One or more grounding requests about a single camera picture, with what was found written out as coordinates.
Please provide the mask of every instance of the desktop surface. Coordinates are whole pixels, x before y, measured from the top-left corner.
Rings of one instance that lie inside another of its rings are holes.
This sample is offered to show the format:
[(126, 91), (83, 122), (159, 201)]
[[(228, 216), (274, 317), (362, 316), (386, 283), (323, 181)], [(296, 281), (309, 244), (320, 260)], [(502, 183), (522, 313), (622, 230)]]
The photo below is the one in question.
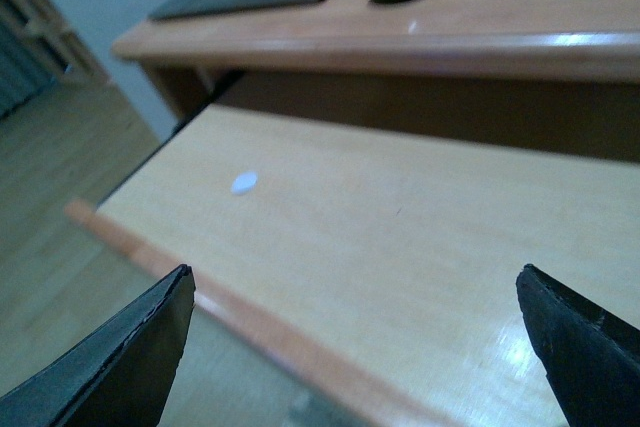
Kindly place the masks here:
[(145, 21), (116, 55), (147, 66), (631, 81), (640, 0), (326, 0)]
[(156, 275), (158, 252), (190, 263), (205, 310), (375, 425), (561, 425), (515, 279), (534, 262), (639, 326), (639, 184), (632, 164), (213, 106), (96, 217)]

